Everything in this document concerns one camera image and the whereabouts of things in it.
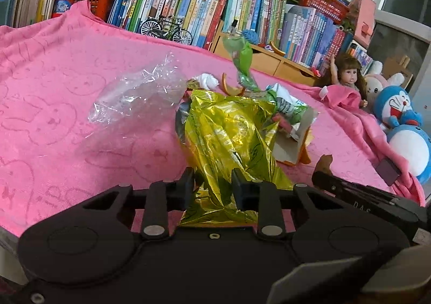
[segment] pink cloth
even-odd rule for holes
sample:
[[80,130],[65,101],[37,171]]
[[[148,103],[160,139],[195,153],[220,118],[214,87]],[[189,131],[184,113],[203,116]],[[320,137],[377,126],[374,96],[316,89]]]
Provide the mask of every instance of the pink cloth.
[[328,93],[323,99],[323,102],[326,103],[329,108],[334,109],[340,105],[345,109],[359,108],[361,95],[358,91],[343,85],[330,85],[326,88]]
[[[174,120],[117,150],[77,153],[94,130],[87,115],[104,86],[122,72],[141,69],[173,51],[189,77],[236,70],[207,51],[130,33],[103,23],[79,2],[61,17],[28,27],[0,27],[0,225],[19,236],[30,225],[119,183],[147,188],[173,180],[186,166]],[[263,88],[273,77],[255,73]],[[283,167],[296,182],[311,185],[322,154],[333,154],[335,175],[389,190],[372,167],[370,147],[355,145],[314,89],[282,82],[320,111],[308,147],[312,164]]]
[[[291,84],[314,99],[319,100],[320,88]],[[323,102],[331,109],[332,118],[344,129],[349,138],[363,151],[368,160],[377,164],[384,157],[391,159],[401,170],[402,175],[392,186],[396,194],[413,199],[425,205],[424,190],[415,176],[409,173],[407,160],[395,153],[387,143],[386,135],[376,118],[359,109],[361,95],[346,86],[331,85]]]

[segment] doll's hair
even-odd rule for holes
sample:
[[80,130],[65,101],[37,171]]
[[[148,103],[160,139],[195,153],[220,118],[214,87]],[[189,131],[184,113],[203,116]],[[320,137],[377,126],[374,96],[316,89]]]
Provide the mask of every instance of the doll's hair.
[[[361,94],[362,99],[367,99],[367,90],[366,90],[366,83],[364,80],[364,77],[361,74],[361,63],[348,53],[340,53],[335,58],[335,65],[338,68],[338,80],[341,79],[341,75],[344,71],[348,69],[356,69],[357,70],[357,77],[356,80],[356,87],[359,89],[359,93]],[[325,74],[317,81],[316,85],[319,87],[329,86],[331,85],[331,70],[328,69]]]

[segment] orange basket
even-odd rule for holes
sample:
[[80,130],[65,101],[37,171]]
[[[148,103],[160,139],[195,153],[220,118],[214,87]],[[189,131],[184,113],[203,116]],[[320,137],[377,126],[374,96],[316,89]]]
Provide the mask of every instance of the orange basket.
[[[52,17],[58,17],[62,13],[70,9],[75,2],[82,0],[55,0]],[[89,0],[91,5],[91,13],[103,19],[108,20],[114,0]]]
[[314,7],[335,24],[341,24],[349,8],[338,0],[299,0],[300,6]]

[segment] doll's face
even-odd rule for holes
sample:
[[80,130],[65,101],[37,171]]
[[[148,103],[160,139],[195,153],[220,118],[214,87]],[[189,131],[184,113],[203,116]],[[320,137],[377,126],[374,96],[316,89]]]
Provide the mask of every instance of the doll's face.
[[358,79],[357,69],[347,69],[341,73],[341,83],[344,84],[354,84]]

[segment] wooden drawer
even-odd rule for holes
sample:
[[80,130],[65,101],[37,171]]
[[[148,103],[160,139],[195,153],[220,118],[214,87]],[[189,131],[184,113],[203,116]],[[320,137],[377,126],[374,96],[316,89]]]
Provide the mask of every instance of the wooden drawer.
[[[221,38],[219,38],[214,53],[225,59],[231,59],[231,55],[225,50]],[[265,53],[253,53],[253,60],[251,61],[251,68],[268,75],[274,75],[275,70],[280,64],[280,60],[267,55]]]
[[287,63],[280,64],[278,69],[275,71],[275,77],[288,80],[297,84],[304,84],[308,86],[314,86],[314,82],[316,80],[315,77],[305,73],[304,71],[300,71],[298,68],[295,68]]

